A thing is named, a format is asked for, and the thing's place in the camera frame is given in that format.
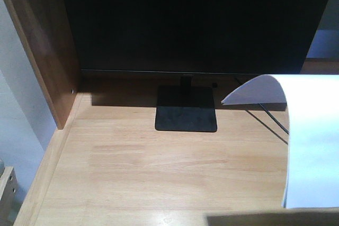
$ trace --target black monitor screen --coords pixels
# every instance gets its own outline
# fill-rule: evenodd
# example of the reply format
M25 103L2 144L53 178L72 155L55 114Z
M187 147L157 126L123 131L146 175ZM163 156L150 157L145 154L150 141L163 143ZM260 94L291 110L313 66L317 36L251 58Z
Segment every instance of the black monitor screen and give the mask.
M64 0L83 70L298 73L327 0Z

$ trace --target desk surface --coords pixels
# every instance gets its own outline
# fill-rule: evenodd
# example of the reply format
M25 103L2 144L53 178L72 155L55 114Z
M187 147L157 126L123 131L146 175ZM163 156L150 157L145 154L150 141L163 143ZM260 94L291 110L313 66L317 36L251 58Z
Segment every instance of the desk surface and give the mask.
M216 133L156 131L161 83L86 82L15 225L199 226L283 211L288 136L254 106L217 105ZM236 86L220 80L216 102ZM288 127L286 110L272 113Z

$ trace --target cable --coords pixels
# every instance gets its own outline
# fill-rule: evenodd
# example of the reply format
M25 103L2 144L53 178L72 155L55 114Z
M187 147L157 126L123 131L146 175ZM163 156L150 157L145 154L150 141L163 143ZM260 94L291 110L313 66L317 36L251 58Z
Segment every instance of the cable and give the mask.
M240 84L243 85L244 83L242 83L237 77L234 76L234 79ZM269 112L268 109L266 109L266 107L261 104L258 103L258 105L267 113L267 115L287 134L290 134L289 131Z

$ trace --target white paper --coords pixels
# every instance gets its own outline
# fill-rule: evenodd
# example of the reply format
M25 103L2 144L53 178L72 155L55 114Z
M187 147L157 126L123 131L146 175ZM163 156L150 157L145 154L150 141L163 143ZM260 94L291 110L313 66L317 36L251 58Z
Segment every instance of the white paper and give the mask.
M277 102L289 109L283 206L339 207L339 75L262 75L222 101Z

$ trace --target monitor stand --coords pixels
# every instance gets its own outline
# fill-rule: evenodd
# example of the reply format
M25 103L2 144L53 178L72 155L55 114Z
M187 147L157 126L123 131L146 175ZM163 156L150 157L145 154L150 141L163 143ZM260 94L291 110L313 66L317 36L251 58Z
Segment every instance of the monitor stand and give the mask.
M155 117L158 131L216 132L217 120L211 87L192 87L192 76L180 86L160 86Z

